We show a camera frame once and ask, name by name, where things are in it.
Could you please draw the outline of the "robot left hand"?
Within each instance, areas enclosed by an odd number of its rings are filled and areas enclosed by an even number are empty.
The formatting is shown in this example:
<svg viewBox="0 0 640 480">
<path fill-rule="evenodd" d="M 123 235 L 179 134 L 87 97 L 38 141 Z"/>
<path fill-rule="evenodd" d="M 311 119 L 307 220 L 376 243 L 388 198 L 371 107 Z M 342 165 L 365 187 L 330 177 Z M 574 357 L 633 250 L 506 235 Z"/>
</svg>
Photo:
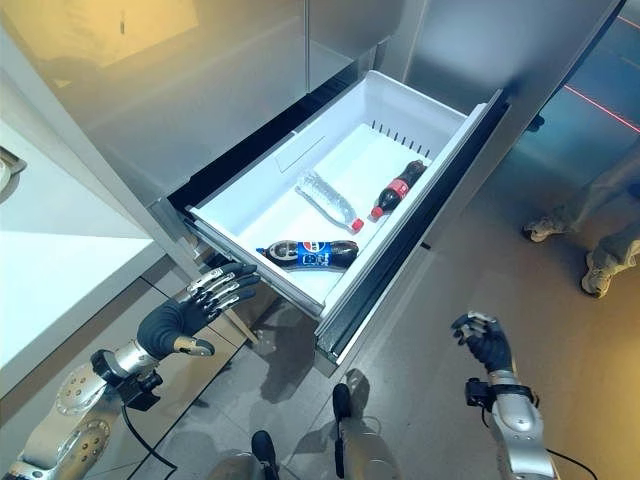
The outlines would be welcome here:
<svg viewBox="0 0 640 480">
<path fill-rule="evenodd" d="M 257 267 L 230 262 L 189 283 L 142 320 L 138 344 L 160 361 L 174 353 L 212 356 L 214 346 L 196 333 L 237 304 L 255 296 Z"/>
</svg>

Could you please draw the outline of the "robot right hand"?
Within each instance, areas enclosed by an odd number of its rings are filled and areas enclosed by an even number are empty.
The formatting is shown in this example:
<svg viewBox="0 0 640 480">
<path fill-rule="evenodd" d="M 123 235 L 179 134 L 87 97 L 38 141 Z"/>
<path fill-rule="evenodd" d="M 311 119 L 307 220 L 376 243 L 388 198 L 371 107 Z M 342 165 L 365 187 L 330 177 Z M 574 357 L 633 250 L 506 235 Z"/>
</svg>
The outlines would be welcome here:
<svg viewBox="0 0 640 480">
<path fill-rule="evenodd" d="M 496 317 L 470 311 L 458 317 L 451 324 L 451 329 L 458 344 L 466 345 L 489 374 L 514 372 L 511 348 Z"/>
</svg>

